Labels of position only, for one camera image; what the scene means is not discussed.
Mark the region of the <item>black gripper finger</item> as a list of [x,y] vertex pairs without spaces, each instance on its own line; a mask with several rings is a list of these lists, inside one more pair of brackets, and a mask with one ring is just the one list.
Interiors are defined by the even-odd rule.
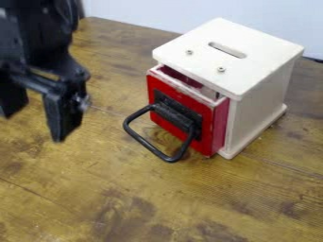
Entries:
[[82,125],[83,111],[71,96],[57,92],[45,95],[43,102],[51,136],[54,141],[61,143]]

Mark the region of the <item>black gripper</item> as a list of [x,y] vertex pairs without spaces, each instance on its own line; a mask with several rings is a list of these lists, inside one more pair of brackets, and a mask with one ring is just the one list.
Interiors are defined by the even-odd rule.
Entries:
[[30,90],[86,109],[90,73],[70,54],[79,20],[78,0],[0,0],[0,116],[27,106]]

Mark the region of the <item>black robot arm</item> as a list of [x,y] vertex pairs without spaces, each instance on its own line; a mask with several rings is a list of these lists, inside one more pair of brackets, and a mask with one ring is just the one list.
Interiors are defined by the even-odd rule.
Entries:
[[42,94],[53,139],[65,141],[82,125],[91,75],[70,54],[81,20],[78,0],[0,0],[0,115]]

